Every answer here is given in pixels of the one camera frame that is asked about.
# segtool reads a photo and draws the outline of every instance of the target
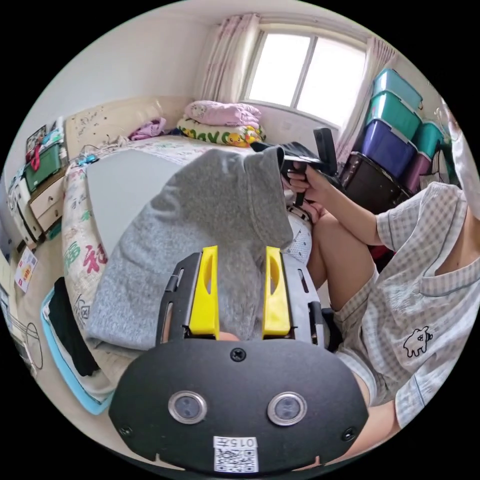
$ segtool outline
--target dresser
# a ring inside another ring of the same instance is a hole
[[[33,250],[37,247],[43,231],[30,208],[30,199],[25,179],[17,177],[8,194],[8,205],[23,241],[30,250]]]
[[[45,233],[62,217],[65,172],[66,168],[61,168],[42,182],[31,194],[28,202],[33,216]]]

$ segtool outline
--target gray towel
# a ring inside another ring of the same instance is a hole
[[[258,337],[265,249],[293,240],[278,167],[283,150],[209,150],[178,171],[128,226],[99,282],[86,340],[136,357],[155,346],[160,302],[176,264],[218,245],[222,331]]]

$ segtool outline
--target pink clothing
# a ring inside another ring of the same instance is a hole
[[[204,125],[259,128],[262,113],[246,103],[198,100],[185,107],[185,115]]]
[[[164,118],[155,118],[152,121],[145,123],[140,128],[129,135],[130,140],[145,140],[152,137],[158,137],[164,132],[165,123]]]

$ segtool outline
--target pink curtain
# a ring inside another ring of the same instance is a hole
[[[221,23],[206,65],[201,100],[239,101],[259,24],[256,13],[232,16]]]
[[[397,61],[397,52],[381,38],[370,37],[367,42],[363,78],[358,89],[356,103],[346,122],[340,129],[335,145],[338,171],[341,172],[352,152],[354,144],[364,127],[374,88],[375,77],[384,69],[391,68]]]

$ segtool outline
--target screw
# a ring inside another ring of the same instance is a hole
[[[234,362],[243,362],[245,360],[245,358],[247,358],[247,354],[246,354],[245,350],[243,350],[242,348],[234,348],[230,352],[230,358]]]
[[[122,426],[118,429],[118,432],[122,437],[129,437],[133,433],[133,430],[129,426]]]
[[[347,428],[342,434],[341,439],[344,442],[351,442],[357,436],[357,429],[355,427]]]

